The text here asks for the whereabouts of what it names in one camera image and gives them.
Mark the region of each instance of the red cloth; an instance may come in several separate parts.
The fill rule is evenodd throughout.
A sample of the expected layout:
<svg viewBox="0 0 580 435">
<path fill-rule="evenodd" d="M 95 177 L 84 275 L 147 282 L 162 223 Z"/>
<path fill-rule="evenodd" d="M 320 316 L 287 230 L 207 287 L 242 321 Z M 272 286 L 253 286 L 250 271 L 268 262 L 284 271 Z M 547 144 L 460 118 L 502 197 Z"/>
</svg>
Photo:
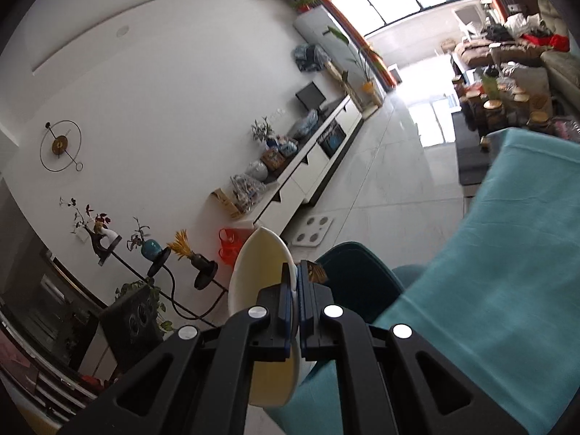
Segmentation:
<svg viewBox="0 0 580 435">
<path fill-rule="evenodd" d="M 561 52 L 570 51 L 570 39 L 566 36 L 560 36 L 559 34 L 554 34 L 552 39 L 550 39 L 550 45 Z"/>
<path fill-rule="evenodd" d="M 551 46 L 556 50 L 561 52 L 570 51 L 570 40 L 566 36 L 560 36 L 559 34 L 554 34 L 550 37 L 535 37 L 531 34 L 522 34 L 521 37 L 530 41 L 537 46 Z"/>
</svg>

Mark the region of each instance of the white chair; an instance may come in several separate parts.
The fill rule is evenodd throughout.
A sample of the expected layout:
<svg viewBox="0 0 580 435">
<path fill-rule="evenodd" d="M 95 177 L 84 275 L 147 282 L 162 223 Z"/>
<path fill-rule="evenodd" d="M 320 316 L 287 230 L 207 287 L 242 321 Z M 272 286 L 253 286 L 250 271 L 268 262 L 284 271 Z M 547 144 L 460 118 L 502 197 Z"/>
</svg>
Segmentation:
<svg viewBox="0 0 580 435">
<path fill-rule="evenodd" d="M 485 14 L 480 6 L 471 4 L 451 11 L 459 21 L 459 28 L 465 33 L 468 40 L 485 37 L 481 34 L 481 30 L 485 26 Z"/>
</svg>

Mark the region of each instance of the dried yellow flower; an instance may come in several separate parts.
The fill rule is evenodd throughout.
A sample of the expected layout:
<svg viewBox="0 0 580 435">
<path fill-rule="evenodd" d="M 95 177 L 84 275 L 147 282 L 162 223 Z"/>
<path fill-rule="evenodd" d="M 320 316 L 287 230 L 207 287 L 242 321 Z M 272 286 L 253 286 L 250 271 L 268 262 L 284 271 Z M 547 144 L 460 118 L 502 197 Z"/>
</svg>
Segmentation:
<svg viewBox="0 0 580 435">
<path fill-rule="evenodd" d="M 182 229 L 179 232 L 175 232 L 175 242 L 167 244 L 167 246 L 172 250 L 173 253 L 179 255 L 178 261 L 182 258 L 189 258 L 193 252 L 187 243 L 187 230 Z"/>
</svg>

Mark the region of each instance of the chair backrest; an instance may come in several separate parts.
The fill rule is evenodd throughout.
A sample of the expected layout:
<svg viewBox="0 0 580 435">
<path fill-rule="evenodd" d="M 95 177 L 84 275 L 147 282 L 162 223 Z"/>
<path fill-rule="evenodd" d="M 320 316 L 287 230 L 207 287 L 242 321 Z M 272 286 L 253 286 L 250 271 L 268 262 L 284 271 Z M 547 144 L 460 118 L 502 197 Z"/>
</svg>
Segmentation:
<svg viewBox="0 0 580 435">
<path fill-rule="evenodd" d="M 484 17 L 482 13 L 479 11 L 476 5 L 468 5 L 464 6 L 463 8 L 453 9 L 453 14 L 457 20 L 467 26 L 469 23 L 475 23 L 475 25 L 483 26 Z"/>
</svg>

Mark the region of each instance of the blue vase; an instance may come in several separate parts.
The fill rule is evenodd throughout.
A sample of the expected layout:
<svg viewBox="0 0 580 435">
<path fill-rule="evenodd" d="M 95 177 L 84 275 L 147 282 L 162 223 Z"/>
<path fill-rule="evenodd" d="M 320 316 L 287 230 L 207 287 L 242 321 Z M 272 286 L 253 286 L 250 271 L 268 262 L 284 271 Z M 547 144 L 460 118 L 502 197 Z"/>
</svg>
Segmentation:
<svg viewBox="0 0 580 435">
<path fill-rule="evenodd" d="M 272 147 L 277 147 L 278 146 L 278 141 L 273 138 L 273 137 L 268 137 L 266 139 L 266 145 L 268 146 L 268 148 L 272 148 Z"/>
<path fill-rule="evenodd" d="M 153 261 L 163 251 L 159 242 L 153 239 L 146 240 L 141 245 L 141 255 L 149 261 Z"/>
</svg>

